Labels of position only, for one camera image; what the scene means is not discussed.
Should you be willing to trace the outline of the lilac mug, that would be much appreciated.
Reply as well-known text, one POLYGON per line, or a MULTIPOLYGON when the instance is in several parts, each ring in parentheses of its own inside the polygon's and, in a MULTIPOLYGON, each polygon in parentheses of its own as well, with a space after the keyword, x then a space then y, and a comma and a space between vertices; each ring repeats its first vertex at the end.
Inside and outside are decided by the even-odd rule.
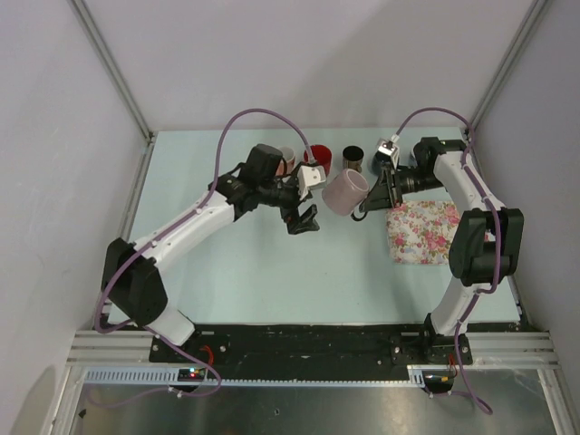
POLYGON ((365 199, 369 190, 369 183, 361 173, 344 169, 323 189, 322 199, 334 214, 346 217, 365 199))

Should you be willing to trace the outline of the brown patterned mug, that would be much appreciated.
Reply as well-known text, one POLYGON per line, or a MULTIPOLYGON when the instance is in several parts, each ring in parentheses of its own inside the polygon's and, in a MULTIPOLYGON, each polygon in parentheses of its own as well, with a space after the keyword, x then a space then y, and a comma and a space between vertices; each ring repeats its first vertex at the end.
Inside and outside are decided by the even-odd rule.
POLYGON ((363 170, 364 151, 362 148, 349 145, 343 149, 342 166, 343 169, 352 169, 358 173, 363 170))

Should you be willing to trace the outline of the red mug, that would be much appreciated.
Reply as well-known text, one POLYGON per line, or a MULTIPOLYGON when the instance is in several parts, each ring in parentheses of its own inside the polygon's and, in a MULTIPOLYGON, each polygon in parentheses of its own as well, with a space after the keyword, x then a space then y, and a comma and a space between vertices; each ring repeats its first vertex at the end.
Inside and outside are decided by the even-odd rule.
POLYGON ((330 175, 333 154, 322 144, 311 145, 303 154, 303 163, 311 167, 322 167, 326 176, 330 175))

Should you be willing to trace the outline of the blue mug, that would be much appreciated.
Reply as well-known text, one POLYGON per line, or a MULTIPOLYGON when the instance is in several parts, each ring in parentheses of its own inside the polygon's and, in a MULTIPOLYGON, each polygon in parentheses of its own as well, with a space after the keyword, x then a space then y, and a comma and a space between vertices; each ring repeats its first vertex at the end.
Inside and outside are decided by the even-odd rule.
POLYGON ((384 157, 381 157, 378 153, 376 153, 373 157, 372 157, 372 163, 371 163, 371 171, 375 176, 379 176, 381 174, 382 171, 382 166, 385 164, 385 159, 384 157))

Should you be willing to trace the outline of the grey mug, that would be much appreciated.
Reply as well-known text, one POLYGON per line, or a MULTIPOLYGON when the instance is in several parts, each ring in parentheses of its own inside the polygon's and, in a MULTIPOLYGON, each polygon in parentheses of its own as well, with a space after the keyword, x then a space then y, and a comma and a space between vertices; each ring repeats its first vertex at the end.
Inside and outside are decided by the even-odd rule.
POLYGON ((414 150, 411 150, 410 153, 409 153, 409 164, 412 167, 416 167, 417 166, 417 160, 416 160, 416 157, 415 157, 415 154, 414 154, 414 150))

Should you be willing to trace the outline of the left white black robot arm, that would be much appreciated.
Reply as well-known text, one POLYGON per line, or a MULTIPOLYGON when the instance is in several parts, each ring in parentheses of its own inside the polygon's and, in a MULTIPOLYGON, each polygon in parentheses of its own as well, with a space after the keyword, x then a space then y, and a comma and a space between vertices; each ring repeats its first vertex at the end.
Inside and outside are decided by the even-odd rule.
POLYGON ((164 227, 133 242, 117 238, 107 248, 102 292, 131 321, 169 340, 182 362, 194 360, 201 341, 194 323, 169 301, 163 272, 220 229, 264 205, 277 208, 290 235, 316 231, 316 206, 300 206, 326 180, 316 162, 300 163, 287 175, 281 150, 254 146, 246 161, 214 179, 205 195, 164 227))

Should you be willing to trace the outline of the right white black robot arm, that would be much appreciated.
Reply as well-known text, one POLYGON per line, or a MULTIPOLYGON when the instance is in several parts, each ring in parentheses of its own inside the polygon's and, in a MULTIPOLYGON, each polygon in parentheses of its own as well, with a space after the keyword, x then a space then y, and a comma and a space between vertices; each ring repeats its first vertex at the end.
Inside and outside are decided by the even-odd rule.
POLYGON ((482 295, 517 269, 524 216, 496 199, 477 173, 463 140, 421 139, 415 163, 402 166, 396 138, 379 140, 372 166, 378 178, 359 205, 362 214, 394 209, 406 194, 445 188, 460 214, 449 248, 452 278, 437 307, 427 315, 416 338, 391 341, 394 363, 445 364, 452 353, 469 355, 464 333, 482 295))

